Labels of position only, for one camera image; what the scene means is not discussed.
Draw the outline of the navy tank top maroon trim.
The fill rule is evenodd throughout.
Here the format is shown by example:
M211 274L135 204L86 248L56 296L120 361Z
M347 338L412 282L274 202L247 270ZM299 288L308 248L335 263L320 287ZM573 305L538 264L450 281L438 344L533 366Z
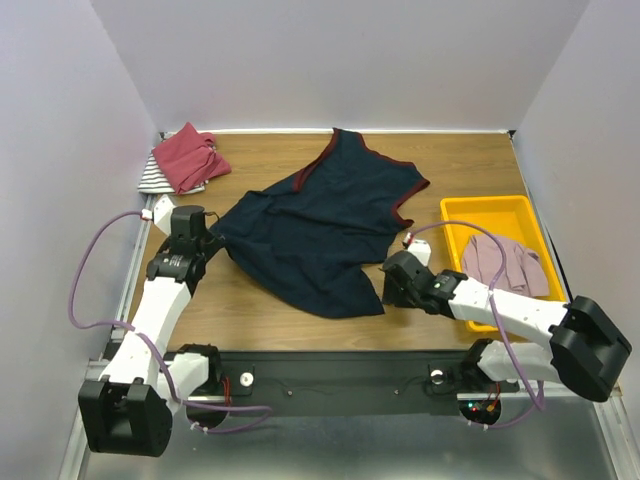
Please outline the navy tank top maroon trim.
M313 162L247 192L211 229L242 271L287 304L329 319L377 316L384 307L362 268L385 261L413 224L400 207L429 184L414 163L335 129Z

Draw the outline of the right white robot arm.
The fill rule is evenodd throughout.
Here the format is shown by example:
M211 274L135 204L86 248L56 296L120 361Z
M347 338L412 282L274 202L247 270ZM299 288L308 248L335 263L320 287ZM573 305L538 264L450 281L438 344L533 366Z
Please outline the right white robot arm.
M604 402L632 352L624 334L588 297L564 303L491 290L452 270L434 274L407 250L389 257L382 270L386 304L502 327L521 337L516 344L490 341L461 364L461 381L472 390L526 376Z

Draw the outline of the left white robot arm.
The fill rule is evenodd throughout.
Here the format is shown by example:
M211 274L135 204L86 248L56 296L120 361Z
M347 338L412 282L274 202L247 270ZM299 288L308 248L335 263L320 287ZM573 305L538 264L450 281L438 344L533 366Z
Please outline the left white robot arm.
M166 239L149 262L138 309L122 323L125 335L96 380L83 383L79 410L91 451L158 457L167 448L173 418L197 390L222 382L220 354L211 345L188 344L171 362L164 356L173 330L204 277L222 239L206 226L201 206L161 201L148 217Z

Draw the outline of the striped folded tank top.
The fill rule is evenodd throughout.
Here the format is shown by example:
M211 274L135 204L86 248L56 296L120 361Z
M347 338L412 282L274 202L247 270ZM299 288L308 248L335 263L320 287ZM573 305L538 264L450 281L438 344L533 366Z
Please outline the striped folded tank top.
M147 195L177 195L152 154L147 158L137 190Z

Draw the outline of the red folded tank top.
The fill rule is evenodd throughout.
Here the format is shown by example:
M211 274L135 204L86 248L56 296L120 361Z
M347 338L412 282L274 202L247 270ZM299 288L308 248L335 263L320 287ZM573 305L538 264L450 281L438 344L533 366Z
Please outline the red folded tank top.
M229 162L217 151L215 136L197 131L190 122L153 148L152 155L176 194L232 172Z

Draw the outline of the mauve tank top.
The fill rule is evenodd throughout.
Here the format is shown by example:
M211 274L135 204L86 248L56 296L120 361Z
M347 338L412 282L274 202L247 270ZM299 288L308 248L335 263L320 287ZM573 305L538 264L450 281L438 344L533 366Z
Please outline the mauve tank top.
M549 283L539 254L521 243L497 235L505 254L504 270L495 287L526 297L544 297L550 293ZM463 272L484 285L489 285L502 264L497 244L487 235L470 237L461 265Z

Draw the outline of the yellow plastic bin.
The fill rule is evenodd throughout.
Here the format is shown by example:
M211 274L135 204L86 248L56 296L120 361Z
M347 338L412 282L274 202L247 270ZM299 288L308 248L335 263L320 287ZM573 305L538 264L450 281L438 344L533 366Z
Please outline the yellow plastic bin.
M470 222L535 251L539 255L539 263L549 286L549 295L536 297L549 301L567 302L561 281L527 196L448 197L440 201L440 210L442 220ZM451 269L462 271L463 252L469 239L475 234L479 234L479 232L469 227L444 226ZM469 331L478 334L497 332L495 327L472 321L467 322L466 327Z

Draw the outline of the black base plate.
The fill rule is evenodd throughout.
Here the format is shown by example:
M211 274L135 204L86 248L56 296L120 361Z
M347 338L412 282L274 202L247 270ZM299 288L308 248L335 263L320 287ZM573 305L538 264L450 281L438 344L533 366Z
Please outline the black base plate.
M489 380L465 350L222 351L204 383L179 394L220 396L223 377L233 406L264 405L276 416L456 416L461 395L518 389Z

